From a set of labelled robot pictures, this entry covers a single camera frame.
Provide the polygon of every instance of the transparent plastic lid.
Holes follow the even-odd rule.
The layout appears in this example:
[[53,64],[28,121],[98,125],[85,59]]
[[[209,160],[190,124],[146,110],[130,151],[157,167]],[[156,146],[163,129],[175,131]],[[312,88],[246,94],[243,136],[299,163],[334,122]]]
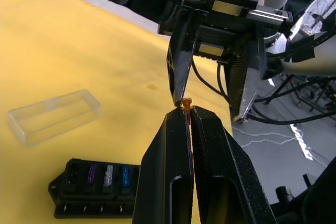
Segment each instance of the transparent plastic lid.
[[34,146],[100,116],[100,103],[87,90],[63,95],[8,113],[9,128],[20,143]]

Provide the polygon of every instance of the cable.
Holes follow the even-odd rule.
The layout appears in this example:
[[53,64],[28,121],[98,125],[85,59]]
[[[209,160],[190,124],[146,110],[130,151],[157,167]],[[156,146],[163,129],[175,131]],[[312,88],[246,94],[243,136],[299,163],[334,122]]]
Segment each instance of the cable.
[[[291,142],[293,140],[296,140],[297,138],[296,137],[292,137],[290,139],[287,139],[285,141],[282,141],[281,143],[278,143],[276,141],[273,141],[273,140],[269,140],[269,139],[263,139],[263,140],[252,140],[250,141],[249,143],[247,144],[244,144],[244,145],[241,145],[241,148],[244,148],[244,147],[247,147],[249,146],[250,144],[252,143],[262,143],[262,142],[269,142],[269,143],[274,143],[274,144],[277,144],[277,145],[283,145],[285,143],[288,143],[288,142]],[[325,165],[322,161],[320,161],[318,158],[316,158],[315,156],[313,156],[311,153],[310,153],[310,156],[312,157],[313,160],[315,160],[317,163],[319,163],[320,165],[322,165],[324,168],[327,167],[327,165]]]
[[[218,82],[218,86],[219,86],[220,91],[217,90],[216,88],[214,88],[211,84],[209,84],[207,81],[205,81],[201,77],[200,73],[196,69],[196,65],[195,65],[194,61],[192,62],[192,67],[193,67],[193,70],[194,70],[196,76],[199,78],[199,80],[201,82],[203,82],[208,88],[210,88],[211,90],[215,91],[217,94],[223,96],[225,98],[225,100],[228,102],[228,104],[231,106],[229,98],[225,94],[225,91],[224,91],[223,86],[222,86],[222,81],[220,79],[221,64],[219,63],[217,65],[217,82]],[[319,79],[319,80],[314,80],[314,81],[306,82],[304,84],[296,86],[295,88],[287,90],[287,91],[285,91],[283,93],[277,94],[273,98],[281,97],[283,95],[289,94],[289,93],[291,93],[291,92],[293,92],[295,90],[302,89],[305,86],[308,86],[308,85],[311,85],[311,84],[314,84],[314,83],[318,83],[318,82],[321,82],[321,81],[331,81],[331,80],[336,80],[336,77],[327,77],[327,78],[323,78],[323,79]],[[269,97],[262,98],[262,99],[257,99],[257,100],[255,100],[255,102],[263,102],[263,101],[267,100],[268,98]],[[257,114],[259,114],[260,116],[264,117],[264,119],[258,118],[256,116],[251,115],[251,114],[248,114],[248,118],[250,118],[252,120],[255,120],[255,121],[258,121],[258,122],[261,122],[261,123],[275,124],[275,125],[299,124],[299,123],[309,122],[309,121],[313,121],[313,120],[317,120],[317,119],[321,119],[321,118],[326,118],[326,117],[329,117],[329,116],[332,116],[332,115],[336,114],[336,111],[331,111],[331,112],[328,112],[328,113],[311,116],[309,118],[303,118],[303,119],[297,119],[297,120],[291,120],[291,121],[276,121],[276,120],[268,119],[266,116],[262,115],[262,113],[258,109],[256,109],[255,106],[253,106],[253,109],[256,111]]]
[[261,90],[261,91],[265,92],[265,94],[263,94],[261,98],[265,98],[267,95],[273,93],[273,91],[275,91],[278,87],[280,87],[280,85],[281,85],[281,83],[279,85],[274,86],[274,88],[270,91],[267,91],[267,90],[262,89],[262,88],[258,88],[258,90]]
[[227,96],[227,94],[225,93],[223,86],[222,86],[222,81],[220,79],[220,75],[221,75],[221,64],[218,63],[217,65],[217,82],[218,82],[218,86],[219,86],[219,90],[221,92],[221,95],[224,97],[224,99],[227,101],[227,103],[229,104],[229,106],[231,106],[231,102],[229,100],[229,97]]
[[196,65],[195,65],[195,62],[193,61],[192,62],[192,67],[193,67],[193,70],[195,72],[195,75],[199,78],[199,80],[204,83],[208,88],[210,88],[212,91],[216,92],[217,94],[219,95],[222,95],[222,93],[217,90],[216,88],[214,88],[210,83],[208,83],[206,80],[203,79],[203,77],[200,75],[200,73],[197,71],[197,68],[196,68]]
[[318,153],[317,151],[315,151],[314,149],[312,149],[311,147],[307,146],[307,149],[312,151],[312,152],[315,152],[318,156],[322,157],[323,159],[325,159],[325,161],[327,161],[328,163],[331,162],[331,160],[329,160],[328,158],[326,158],[325,156],[323,156],[322,154]]
[[289,120],[289,121],[275,121],[275,120],[269,120],[269,119],[263,119],[263,118],[258,118],[256,116],[253,116],[251,114],[248,115],[248,118],[261,122],[261,123],[267,123],[267,124],[275,124],[275,125],[287,125],[287,124],[297,124],[297,123],[306,123],[310,122],[313,120],[321,119],[321,118],[326,118],[332,115],[336,115],[336,111],[331,111],[328,113],[320,114],[320,115],[314,115],[308,118],[302,118],[302,119],[297,119],[297,120]]
[[[277,120],[274,120],[274,119],[272,119],[272,118],[269,118],[269,117],[267,117],[267,116],[265,116],[264,114],[262,114],[259,110],[257,110],[256,108],[255,108],[255,106],[253,106],[252,107],[252,109],[253,109],[253,111],[256,113],[256,114],[258,114],[259,116],[261,116],[262,118],[264,118],[264,119],[266,119],[266,120],[269,120],[270,122],[277,122]],[[285,121],[287,121],[287,119],[283,116],[283,115],[281,115],[278,111],[276,111]],[[300,124],[295,124],[296,126],[297,126],[297,128],[299,128],[299,130],[301,130],[301,125]],[[291,127],[289,126],[289,124],[287,124],[286,125],[286,127],[290,130],[290,131],[292,131],[292,129],[291,129]]]
[[295,140],[296,139],[296,137],[292,137],[292,138],[290,138],[290,139],[288,139],[288,140],[285,140],[285,141],[283,141],[283,142],[281,142],[281,143],[278,143],[278,142],[275,142],[275,141],[272,141],[272,140],[269,140],[269,139],[263,139],[263,140],[252,140],[252,141],[250,141],[248,144],[244,144],[244,145],[241,145],[241,148],[244,148],[244,147],[246,147],[246,146],[248,146],[248,145],[250,145],[250,144],[252,144],[252,143],[261,143],[261,142],[270,142],[270,143],[274,143],[274,144],[278,144],[278,145],[282,145],[282,144],[285,144],[285,143],[288,143],[288,142],[290,142],[290,141],[293,141],[293,140]]
[[232,128],[235,129],[236,131],[239,131],[239,132],[243,133],[244,135],[247,135],[247,136],[267,136],[267,135],[277,135],[277,136],[283,136],[283,137],[291,138],[291,136],[282,135],[282,134],[280,134],[280,133],[276,133],[276,132],[260,133],[260,134],[250,134],[250,133],[241,131],[240,129],[237,129],[237,128],[235,128],[235,127],[232,127]]
[[289,94],[289,93],[294,92],[296,90],[300,90],[300,89],[302,89],[306,86],[312,85],[314,83],[326,82],[326,81],[332,81],[332,80],[336,80],[336,77],[326,77],[326,78],[322,78],[322,79],[318,79],[318,80],[309,81],[309,82],[297,85],[295,88],[289,89],[285,92],[282,92],[282,93],[279,93],[279,94],[276,94],[276,95],[271,95],[270,97],[256,99],[255,102],[264,102],[264,101],[267,101],[270,98],[274,99],[274,98],[282,97],[286,94]]
[[293,49],[290,49],[287,52],[282,52],[280,54],[270,55],[269,57],[277,57],[280,59],[291,58],[294,54],[298,52],[302,52],[308,48],[314,48],[319,46],[320,44],[326,42],[328,39],[336,35],[336,25],[332,26],[328,31],[322,34],[320,37],[314,39],[313,41],[309,41],[301,46],[296,46]]
[[[269,93],[272,93],[275,89],[277,89],[279,86],[280,86],[281,84],[279,84],[279,85],[277,85],[274,89],[272,89],[271,91],[269,91],[267,94],[264,94],[264,96],[263,97],[261,97],[261,98],[264,98],[264,97],[266,97]],[[293,114],[293,112],[291,112],[291,110],[289,109],[289,108],[287,108],[287,106],[285,106],[284,105],[284,103],[280,100],[280,99],[277,99],[277,101],[288,111],[288,113],[289,114],[291,114],[292,116],[293,116],[293,118],[294,119],[297,119],[297,117]]]

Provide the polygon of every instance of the yellow tablecloth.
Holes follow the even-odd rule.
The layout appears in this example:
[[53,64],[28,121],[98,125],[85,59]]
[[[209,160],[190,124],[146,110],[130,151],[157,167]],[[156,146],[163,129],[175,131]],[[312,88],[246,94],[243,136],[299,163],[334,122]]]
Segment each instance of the yellow tablecloth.
[[[140,164],[174,109],[166,72],[168,41],[83,0],[0,0],[0,222],[60,223],[50,181],[71,158]],[[215,83],[215,64],[196,58]],[[9,110],[81,89],[101,103],[101,119],[32,148],[7,125]],[[190,74],[186,97],[230,130],[224,99]],[[194,200],[193,223],[199,223]],[[131,223],[69,219],[62,223]]]

